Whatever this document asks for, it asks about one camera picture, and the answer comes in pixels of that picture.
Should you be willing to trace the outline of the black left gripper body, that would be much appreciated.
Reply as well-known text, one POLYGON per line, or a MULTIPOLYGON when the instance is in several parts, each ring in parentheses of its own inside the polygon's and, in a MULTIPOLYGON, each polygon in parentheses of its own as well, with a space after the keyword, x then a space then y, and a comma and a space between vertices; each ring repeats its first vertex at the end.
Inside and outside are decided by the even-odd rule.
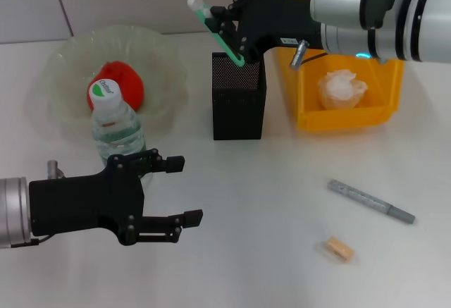
POLYGON ((143 153, 110 156, 101 172, 29 184, 35 236, 94 228, 111 231, 122 245, 138 242, 144 193, 134 165, 143 153))

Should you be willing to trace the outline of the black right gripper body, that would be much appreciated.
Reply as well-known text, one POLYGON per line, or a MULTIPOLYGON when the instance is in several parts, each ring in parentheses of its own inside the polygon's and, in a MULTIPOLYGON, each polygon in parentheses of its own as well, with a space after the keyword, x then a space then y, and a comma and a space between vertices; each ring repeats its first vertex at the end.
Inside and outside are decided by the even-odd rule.
POLYGON ((275 47, 295 48, 304 40, 322 49, 321 24, 312 19, 311 0, 237 0, 237 49, 247 63, 275 47))

